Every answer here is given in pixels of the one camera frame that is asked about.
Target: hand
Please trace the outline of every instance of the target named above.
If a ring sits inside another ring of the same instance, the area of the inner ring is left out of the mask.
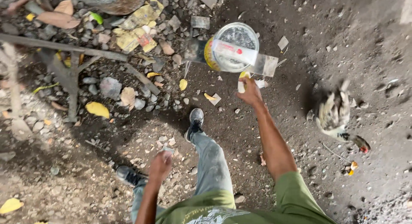
[[[161,151],[153,158],[149,169],[149,181],[161,185],[172,169],[172,152]]]
[[[260,90],[255,83],[254,79],[247,77],[240,78],[239,82],[246,84],[246,91],[244,93],[236,93],[236,96],[243,100],[245,103],[251,105],[253,108],[256,108],[259,105],[265,106],[262,96],[260,95]]]

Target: soil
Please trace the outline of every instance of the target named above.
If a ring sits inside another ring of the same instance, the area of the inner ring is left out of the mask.
[[[412,197],[412,142],[407,139],[412,135],[412,60],[407,56],[412,54],[412,27],[399,24],[404,0],[221,1],[213,13],[207,8],[195,13],[212,15],[207,37],[225,24],[244,22],[259,32],[260,53],[279,60],[287,58],[273,78],[265,78],[269,86],[261,93],[323,211],[337,223],[410,223],[412,216],[406,202]],[[19,14],[12,21],[23,18]],[[189,24],[188,13],[181,21],[183,27]],[[284,54],[277,46],[282,36],[289,40]],[[173,44],[182,53],[179,40]],[[234,96],[238,74],[216,72],[207,65],[192,63],[188,87],[181,92],[178,82],[183,78],[184,64],[173,69],[170,57],[162,55],[167,62],[162,71],[166,84],[158,100],[164,101],[164,95],[171,94],[170,101],[179,100],[182,109],[162,110],[157,116],[145,109],[129,112],[114,100],[86,93],[79,98],[82,123],[73,126],[64,122],[66,112],[50,105],[51,99],[68,104],[67,93],[56,95],[61,87],[51,89],[53,97],[44,92],[32,93],[44,85],[35,83],[41,81],[39,75],[49,73],[31,53],[34,50],[29,50],[20,64],[23,118],[30,128],[37,121],[51,124],[45,124],[29,140],[19,142],[11,132],[11,119],[1,117],[1,152],[15,151],[16,156],[8,162],[0,160],[0,203],[16,197],[24,206],[0,216],[0,223],[130,223],[132,188],[116,179],[115,169],[128,165],[147,173],[152,157],[162,148],[157,144],[160,136],[174,137],[176,144],[172,148],[176,152],[159,205],[169,207],[188,199],[196,186],[196,176],[190,171],[197,166],[198,156],[183,133],[189,126],[188,113],[194,107],[203,109],[203,129],[224,149],[234,193],[245,196],[237,207],[275,209],[274,182],[260,165],[260,136],[254,112]],[[144,70],[134,57],[130,63]],[[79,82],[87,76],[100,78],[105,74],[118,79],[123,87],[138,90],[137,78],[120,71],[120,65],[101,59],[81,73]],[[360,153],[352,143],[334,141],[323,135],[315,122],[306,121],[306,113],[316,103],[314,88],[334,87],[343,78],[351,80],[350,99],[357,103],[351,108],[347,130],[366,139],[372,148],[370,153]],[[377,90],[382,84],[386,88],[398,86],[400,90],[393,95]],[[88,91],[87,85],[79,86]],[[222,100],[213,106],[203,97],[204,92],[217,93]],[[190,99],[188,105],[183,103],[184,97]],[[7,100],[7,96],[1,98],[1,104]],[[85,104],[90,101],[104,104],[111,118],[89,114]],[[369,106],[361,108],[362,102]],[[98,143],[90,144],[92,139]],[[345,175],[348,164],[321,143],[356,161],[359,167],[354,174]],[[314,166],[318,167],[316,177],[309,177]],[[51,174],[52,167],[59,169],[57,175]]]

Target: black sneaker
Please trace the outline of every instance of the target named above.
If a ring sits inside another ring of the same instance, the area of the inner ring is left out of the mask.
[[[187,142],[191,143],[190,141],[190,134],[196,132],[203,132],[202,125],[203,125],[203,111],[200,108],[195,108],[190,112],[189,120],[190,120],[190,127],[188,131],[185,133],[185,139]]]
[[[140,180],[145,179],[141,174],[136,173],[133,169],[127,166],[120,166],[116,170],[117,178],[126,184],[136,186]]]

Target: chicken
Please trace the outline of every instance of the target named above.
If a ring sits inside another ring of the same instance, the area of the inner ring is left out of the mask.
[[[362,137],[349,134],[345,130],[350,119],[348,86],[349,80],[346,79],[340,87],[330,91],[315,109],[309,111],[306,120],[315,118],[323,133],[339,141],[353,142],[361,152],[367,153],[371,150],[370,145]]]

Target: jeans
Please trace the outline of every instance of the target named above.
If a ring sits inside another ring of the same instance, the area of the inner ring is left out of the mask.
[[[223,149],[212,138],[204,132],[196,132],[190,135],[192,144],[196,147],[199,154],[197,164],[197,187],[194,195],[211,190],[227,190],[233,193],[232,180],[230,179],[229,168],[224,158]],[[131,208],[131,220],[134,223],[137,212],[143,198],[143,189],[146,183],[141,180],[133,189],[134,201]],[[165,210],[157,206],[156,215]]]

